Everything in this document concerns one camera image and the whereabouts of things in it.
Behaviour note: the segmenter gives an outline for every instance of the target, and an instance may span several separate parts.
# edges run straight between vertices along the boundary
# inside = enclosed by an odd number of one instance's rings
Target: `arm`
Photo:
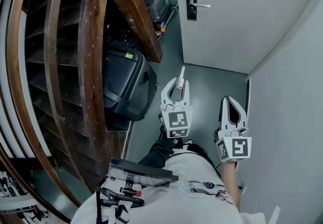
[[[236,169],[234,163],[222,163],[221,180],[231,194],[237,208],[240,208],[240,196],[236,180]]]
[[[177,143],[174,143],[174,139],[167,138],[164,126],[161,126],[159,139],[153,144],[149,153],[139,164],[162,169],[165,166],[166,160],[169,159],[170,155],[174,154],[173,149],[183,147],[182,138],[178,140]]]

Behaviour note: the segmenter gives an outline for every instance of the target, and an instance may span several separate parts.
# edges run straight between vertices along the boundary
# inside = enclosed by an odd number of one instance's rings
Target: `wooden handrail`
[[[113,149],[107,139],[102,92],[102,44],[106,0],[82,0],[78,30],[78,66],[82,107],[100,174],[106,174]]]
[[[47,91],[49,95],[50,106],[55,120],[55,124],[60,139],[65,148],[66,154],[74,168],[79,179],[89,189],[89,184],[84,180],[85,173],[81,162],[77,160],[75,145],[72,144],[71,137],[68,132],[68,126],[65,121],[65,113],[60,90],[58,64],[57,64],[57,27],[59,20],[61,0],[48,0],[45,29],[44,29],[44,64],[47,83]]]
[[[141,42],[143,53],[151,62],[160,63],[162,49],[144,0],[116,0],[131,30]]]
[[[33,129],[31,120],[29,118],[28,110],[24,100],[23,90],[21,86],[19,62],[18,62],[18,30],[20,22],[20,14],[23,0],[13,0],[10,8],[8,19],[8,29],[6,33],[6,59],[7,59],[7,73],[9,78],[9,86],[11,97],[14,102],[16,114],[18,116],[20,125],[24,131],[29,146],[32,148],[35,156],[40,161],[41,165],[53,180],[53,182],[61,189],[61,191],[73,202],[76,206],[81,203],[76,199],[73,193],[62,182],[57,172],[50,164],[45,152],[43,151],[38,137]]]

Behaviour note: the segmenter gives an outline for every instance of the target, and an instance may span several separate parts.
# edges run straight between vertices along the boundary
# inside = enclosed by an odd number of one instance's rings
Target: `black suitcase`
[[[156,73],[135,45],[114,42],[103,60],[104,107],[132,121],[144,118],[157,91]]]

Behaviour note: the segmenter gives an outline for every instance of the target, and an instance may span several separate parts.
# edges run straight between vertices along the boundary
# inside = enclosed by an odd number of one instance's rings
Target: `white t-shirt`
[[[176,153],[187,152],[176,150]],[[131,208],[129,224],[265,224],[262,213],[240,213],[224,184],[213,167],[201,156],[184,153],[166,161],[166,170],[179,176],[179,181],[170,187],[146,187],[142,189],[143,207]],[[107,180],[103,185],[111,189],[118,184]],[[102,207],[102,221],[110,214],[108,207]],[[71,224],[95,224],[96,201],[92,195],[77,210]]]

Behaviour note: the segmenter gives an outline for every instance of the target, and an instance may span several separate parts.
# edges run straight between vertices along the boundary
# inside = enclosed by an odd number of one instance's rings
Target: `door handle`
[[[202,8],[211,8],[210,4],[196,4],[196,3],[190,3],[190,5],[193,5],[195,7],[202,7]]]
[[[198,4],[197,0],[186,0],[187,19],[196,21],[197,7],[211,8],[210,4]]]

